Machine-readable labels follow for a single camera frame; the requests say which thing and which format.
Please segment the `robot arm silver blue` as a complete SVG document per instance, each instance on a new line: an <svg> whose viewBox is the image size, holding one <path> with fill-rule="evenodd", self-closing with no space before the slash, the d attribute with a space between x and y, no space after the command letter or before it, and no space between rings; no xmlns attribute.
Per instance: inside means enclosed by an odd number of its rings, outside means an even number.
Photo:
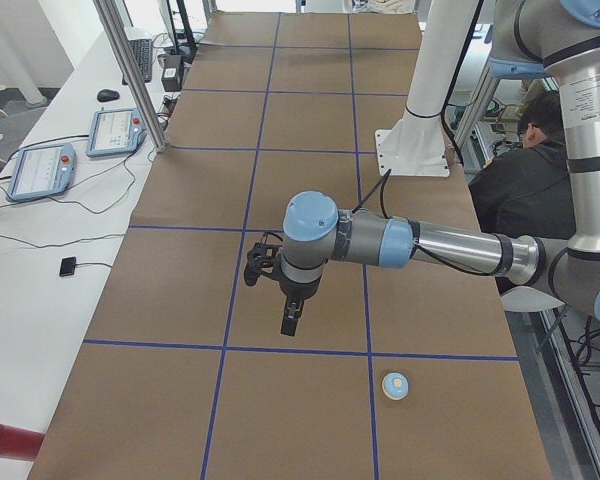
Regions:
<svg viewBox="0 0 600 480"><path fill-rule="evenodd" d="M324 265L401 268L412 259L544 291L600 321L600 1L500 1L493 52L541 64L558 83L576 230L568 240L511 239L369 211L339 209L319 192L289 202L275 271L293 335Z"/></svg>

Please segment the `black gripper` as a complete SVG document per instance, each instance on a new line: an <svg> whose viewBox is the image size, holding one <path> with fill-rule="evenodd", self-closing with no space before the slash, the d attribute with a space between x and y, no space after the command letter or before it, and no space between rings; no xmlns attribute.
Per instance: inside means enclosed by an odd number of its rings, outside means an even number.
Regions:
<svg viewBox="0 0 600 480"><path fill-rule="evenodd" d="M281 274L279 287L286 297L280 333L294 336L303 312L303 301L313 297L319 288L321 276L311 282L298 282Z"/></svg>

